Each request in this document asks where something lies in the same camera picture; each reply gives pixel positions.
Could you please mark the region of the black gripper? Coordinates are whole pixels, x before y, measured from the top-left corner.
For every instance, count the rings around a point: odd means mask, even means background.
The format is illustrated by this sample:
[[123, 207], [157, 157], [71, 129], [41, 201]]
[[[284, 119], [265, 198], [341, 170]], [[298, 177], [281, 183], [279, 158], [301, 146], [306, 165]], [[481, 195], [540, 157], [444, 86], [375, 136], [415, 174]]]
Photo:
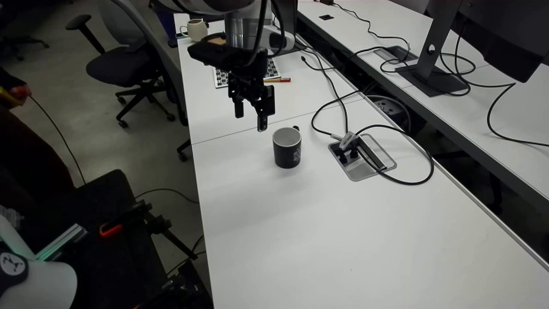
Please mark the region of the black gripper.
[[193, 61], [228, 74], [228, 97], [234, 105], [234, 117], [243, 117], [243, 100], [257, 109], [257, 131], [267, 129], [269, 110], [274, 109], [274, 90], [264, 85], [267, 54], [216, 45], [205, 40], [186, 49]]

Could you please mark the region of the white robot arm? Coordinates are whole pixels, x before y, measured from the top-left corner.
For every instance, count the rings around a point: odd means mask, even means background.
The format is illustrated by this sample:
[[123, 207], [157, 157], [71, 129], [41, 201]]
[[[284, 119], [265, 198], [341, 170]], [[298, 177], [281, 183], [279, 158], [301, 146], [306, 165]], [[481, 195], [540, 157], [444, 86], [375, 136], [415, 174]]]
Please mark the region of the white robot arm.
[[267, 61], [294, 47], [296, 0], [171, 0], [178, 13], [224, 23], [224, 45], [198, 40], [186, 52], [193, 61], [228, 74], [234, 117], [248, 102], [257, 129], [274, 114], [274, 88], [264, 85]]

